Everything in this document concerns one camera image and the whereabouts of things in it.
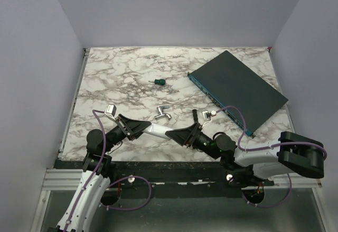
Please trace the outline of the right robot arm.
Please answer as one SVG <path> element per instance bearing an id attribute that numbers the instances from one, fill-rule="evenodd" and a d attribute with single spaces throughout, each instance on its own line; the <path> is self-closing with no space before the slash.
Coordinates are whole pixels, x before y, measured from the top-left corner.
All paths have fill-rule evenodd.
<path id="1" fill-rule="evenodd" d="M 248 185 L 287 173 L 312 179 L 324 177 L 327 153 L 323 144 L 292 132 L 282 132 L 277 140 L 259 147 L 241 147 L 225 133 L 211 139 L 202 132 L 199 123 L 166 131 L 165 135 L 181 146 L 191 146 L 220 159 L 235 179 L 243 179 Z"/>

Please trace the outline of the white remote control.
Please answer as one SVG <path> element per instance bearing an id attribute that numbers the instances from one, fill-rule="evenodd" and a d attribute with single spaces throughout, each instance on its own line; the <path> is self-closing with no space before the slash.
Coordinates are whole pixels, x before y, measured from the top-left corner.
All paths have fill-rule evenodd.
<path id="1" fill-rule="evenodd" d="M 170 140 L 171 138 L 166 136 L 166 132 L 167 131 L 171 131 L 172 129 L 166 126 L 162 126 L 159 124 L 151 124 L 150 126 L 148 126 L 147 128 L 145 128 L 143 130 L 143 133 L 149 134 L 149 135 L 153 135 L 159 138 L 163 138 L 166 140 Z"/>

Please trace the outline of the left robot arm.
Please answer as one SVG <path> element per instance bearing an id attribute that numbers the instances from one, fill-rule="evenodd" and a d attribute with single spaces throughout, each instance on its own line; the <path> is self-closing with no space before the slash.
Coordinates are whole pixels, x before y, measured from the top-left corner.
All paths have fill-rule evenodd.
<path id="1" fill-rule="evenodd" d="M 48 228 L 48 231 L 89 231 L 93 216 L 99 206 L 104 206 L 107 210 L 134 211 L 147 205 L 152 196 L 150 182 L 141 176 L 130 175 L 117 179 L 111 162 L 112 157 L 107 154 L 125 138 L 134 139 L 142 135 L 152 123 L 144 120 L 123 119 L 121 115 L 115 119 L 113 114 L 105 113 L 107 117 L 117 122 L 117 126 L 106 133 L 98 116 L 103 111 L 94 109 L 92 113 L 100 129 L 91 130 L 88 133 L 87 155 L 83 162 L 80 182 L 64 215 L 56 227 Z M 101 198 L 106 189 L 131 178 L 140 179 L 148 186 L 148 196 L 142 205 L 135 208 L 117 208 L 102 203 Z"/>

